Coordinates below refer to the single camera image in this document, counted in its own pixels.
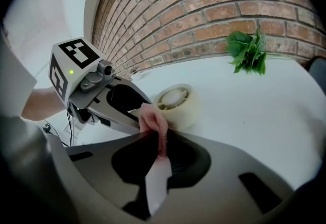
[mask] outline pink cloth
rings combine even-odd
[[[139,125],[141,132],[153,130],[158,133],[158,155],[166,157],[169,129],[166,119],[151,104],[143,103],[139,110]]]

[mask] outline person's arm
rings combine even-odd
[[[22,111],[21,117],[41,121],[65,109],[55,88],[33,89]]]

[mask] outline green leaves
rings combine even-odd
[[[260,34],[259,28],[254,36],[235,31],[227,38],[229,45],[227,51],[234,57],[230,64],[235,65],[234,73],[241,69],[248,72],[254,71],[259,74],[265,74],[266,52],[264,36]]]

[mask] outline robotic arm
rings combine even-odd
[[[116,76],[112,63],[84,38],[52,47],[49,78],[68,112],[83,124],[100,121],[136,134],[138,118],[130,112],[151,103],[137,86]]]

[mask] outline white tabletop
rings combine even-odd
[[[217,57],[166,65],[145,71],[134,83],[151,100],[171,85],[190,84],[202,110],[199,121],[184,132],[241,148],[298,188],[321,165],[325,95],[295,61],[266,60],[266,74],[260,76],[233,74],[231,60]],[[125,136],[100,124],[87,125],[78,144]]]

